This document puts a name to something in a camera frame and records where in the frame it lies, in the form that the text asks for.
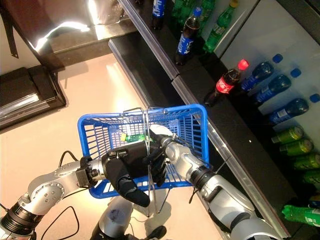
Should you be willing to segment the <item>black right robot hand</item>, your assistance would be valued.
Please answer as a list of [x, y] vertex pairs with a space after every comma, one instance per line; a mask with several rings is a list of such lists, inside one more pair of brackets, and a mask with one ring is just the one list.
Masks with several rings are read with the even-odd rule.
[[164, 125], [152, 124], [148, 130], [151, 143], [163, 149], [175, 138], [175, 134]]

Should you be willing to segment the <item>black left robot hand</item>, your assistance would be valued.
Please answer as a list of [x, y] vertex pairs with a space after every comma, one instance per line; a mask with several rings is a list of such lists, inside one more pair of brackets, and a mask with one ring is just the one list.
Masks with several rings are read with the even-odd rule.
[[148, 207], [150, 197], [138, 188], [135, 178], [151, 173], [153, 182], [160, 187], [166, 178], [164, 148], [150, 145], [150, 154], [144, 142], [123, 145], [108, 151], [102, 158], [103, 172], [114, 190], [124, 199]]

